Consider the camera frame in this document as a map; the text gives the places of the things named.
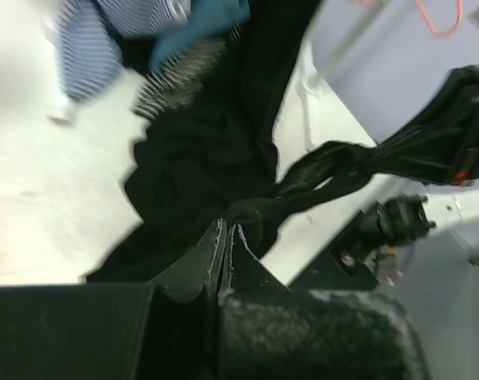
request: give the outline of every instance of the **striped fabric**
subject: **striped fabric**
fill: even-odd
[[[120,74],[123,37],[155,36],[187,21],[189,0],[64,0],[59,15],[60,82],[71,98],[97,95]]]
[[[217,36],[200,41],[187,51],[177,54],[160,71],[147,75],[132,111],[154,120],[166,109],[187,107],[202,89],[202,80],[226,51],[226,41],[239,39],[240,28],[229,36]]]

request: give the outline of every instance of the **black fabric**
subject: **black fabric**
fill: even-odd
[[[273,124],[319,3],[250,2],[241,38],[230,43],[192,107],[162,113],[134,145],[138,167],[125,191],[144,225],[89,281],[107,281],[131,265],[158,270],[154,257],[174,262],[233,202],[268,192],[278,160]],[[270,234],[263,250],[275,239]],[[137,280],[136,273],[125,280]]]

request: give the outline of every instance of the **teal fabric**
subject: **teal fabric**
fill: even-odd
[[[160,36],[150,57],[150,70],[156,72],[175,54],[200,40],[231,30],[249,19],[248,0],[195,0],[188,23]]]

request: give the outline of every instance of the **red tag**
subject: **red tag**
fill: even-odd
[[[468,176],[469,176],[469,172],[461,171],[455,175],[454,181],[452,182],[452,184],[454,186],[461,186],[464,181],[468,180]]]

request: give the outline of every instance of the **red wire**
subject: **red wire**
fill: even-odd
[[[361,6],[373,6],[380,1],[385,1],[385,0],[359,0],[359,4]],[[442,37],[442,38],[448,37],[449,35],[454,33],[462,23],[462,15],[464,13],[463,9],[462,9],[463,8],[463,6],[462,6],[463,0],[457,0],[457,2],[458,2],[458,16],[457,16],[457,20],[454,23],[454,26],[452,26],[448,30],[443,30],[443,31],[438,30],[435,27],[435,24],[432,22],[432,19],[429,17],[429,14],[428,14],[427,10],[422,5],[422,1],[421,0],[413,0],[413,1],[415,2],[417,8],[419,9],[420,14],[422,14],[422,17],[424,18],[424,21],[426,21],[426,24],[428,25],[429,30],[431,30],[431,33],[433,34],[433,36]]]

